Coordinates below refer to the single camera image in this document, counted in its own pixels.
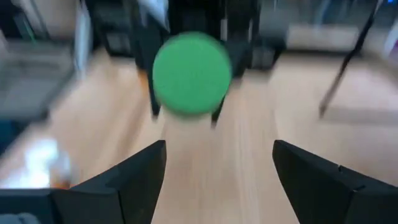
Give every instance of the black pole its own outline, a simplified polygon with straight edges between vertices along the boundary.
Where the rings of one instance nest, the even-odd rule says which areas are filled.
[[[319,106],[319,116],[322,118],[323,115],[325,114],[326,110],[329,107],[330,101],[333,99],[333,97],[336,94],[336,91],[341,83],[341,81],[344,78],[345,71],[347,69],[349,61],[362,50],[362,46],[365,42],[366,36],[368,35],[369,29],[372,27],[373,22],[374,22],[374,17],[377,13],[377,11],[380,8],[381,3],[383,0],[377,0],[375,3],[372,13],[370,14],[368,20],[365,23],[365,26],[363,27],[363,30],[359,34],[358,40],[355,43],[354,49],[348,53],[348,55],[344,58],[343,63],[341,64],[340,70],[335,77],[333,83],[331,84],[329,90],[327,91],[326,95],[323,97],[320,106]]]

